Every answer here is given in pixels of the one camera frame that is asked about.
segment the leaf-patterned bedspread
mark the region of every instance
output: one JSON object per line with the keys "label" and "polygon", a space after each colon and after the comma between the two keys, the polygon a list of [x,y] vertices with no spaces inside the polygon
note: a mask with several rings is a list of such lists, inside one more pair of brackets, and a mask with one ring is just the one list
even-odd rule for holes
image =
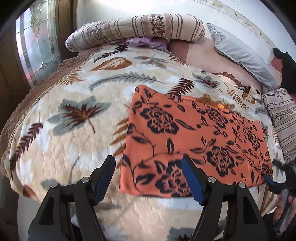
{"label": "leaf-patterned bedspread", "polygon": [[[117,169],[105,199],[95,207],[107,238],[189,237],[202,210],[193,198],[138,197],[119,192],[128,109],[139,84],[161,93],[220,101],[247,119],[260,120],[270,158],[283,160],[264,104],[236,88],[231,79],[187,66],[170,53],[110,45],[43,93],[15,127],[4,154],[13,189],[41,202],[52,182],[75,183],[111,154]],[[274,180],[285,180],[275,167],[273,173]],[[262,213],[274,206],[276,197],[268,194],[265,184],[250,191]]]}

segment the silver bolt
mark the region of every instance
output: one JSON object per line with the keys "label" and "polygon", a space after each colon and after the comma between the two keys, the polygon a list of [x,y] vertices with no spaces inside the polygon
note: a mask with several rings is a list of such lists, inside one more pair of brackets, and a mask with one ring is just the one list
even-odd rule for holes
{"label": "silver bolt", "polygon": [[214,182],[216,181],[216,178],[214,178],[214,177],[209,177],[207,180],[208,180],[209,182],[211,182],[211,183],[214,183]]}
{"label": "silver bolt", "polygon": [[245,187],[246,187],[246,184],[244,184],[244,183],[239,183],[239,187],[240,187],[240,188],[245,188]]}
{"label": "silver bolt", "polygon": [[51,185],[52,188],[56,188],[58,186],[58,182],[57,181],[54,181]]}
{"label": "silver bolt", "polygon": [[81,179],[82,183],[88,183],[89,180],[90,180],[89,177],[83,177],[83,178]]}

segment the orange folded fabric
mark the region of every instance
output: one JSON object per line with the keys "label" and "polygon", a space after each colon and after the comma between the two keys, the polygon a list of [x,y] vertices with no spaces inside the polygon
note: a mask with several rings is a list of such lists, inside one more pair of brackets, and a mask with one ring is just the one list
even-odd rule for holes
{"label": "orange folded fabric", "polygon": [[188,154],[195,165],[221,183],[247,187],[273,177],[259,121],[195,97],[164,95],[144,85],[132,99],[120,191],[160,197],[190,196],[181,169]]}

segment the striped bolster pillow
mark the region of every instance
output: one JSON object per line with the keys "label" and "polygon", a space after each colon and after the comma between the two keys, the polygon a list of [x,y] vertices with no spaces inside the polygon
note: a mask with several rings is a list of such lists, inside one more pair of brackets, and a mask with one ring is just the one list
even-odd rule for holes
{"label": "striped bolster pillow", "polygon": [[261,97],[272,118],[285,162],[293,161],[296,157],[296,103],[284,88]]}
{"label": "striped bolster pillow", "polygon": [[197,41],[204,35],[202,21],[192,15],[150,14],[87,23],[67,38],[66,47],[80,52],[117,39],[161,37]]}

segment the human hand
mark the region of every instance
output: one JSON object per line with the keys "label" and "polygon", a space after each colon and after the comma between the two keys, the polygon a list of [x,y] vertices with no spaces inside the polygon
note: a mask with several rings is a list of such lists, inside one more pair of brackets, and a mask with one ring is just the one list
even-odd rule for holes
{"label": "human hand", "polygon": [[[287,221],[286,221],[286,223],[284,225],[283,232],[286,230],[286,228],[288,227],[288,225],[290,224],[291,220],[293,219],[293,217],[294,217],[294,215],[296,213],[296,198],[293,197],[293,196],[289,196],[288,197],[288,202],[291,204],[291,211],[290,211],[290,213],[288,215],[288,218],[287,218]],[[284,208],[282,207],[283,204],[284,204],[284,202],[281,199],[281,195],[279,194],[278,195],[278,202],[276,204],[276,209],[274,210],[274,220],[275,221],[279,220],[279,218],[281,217],[281,214],[284,211]]]}

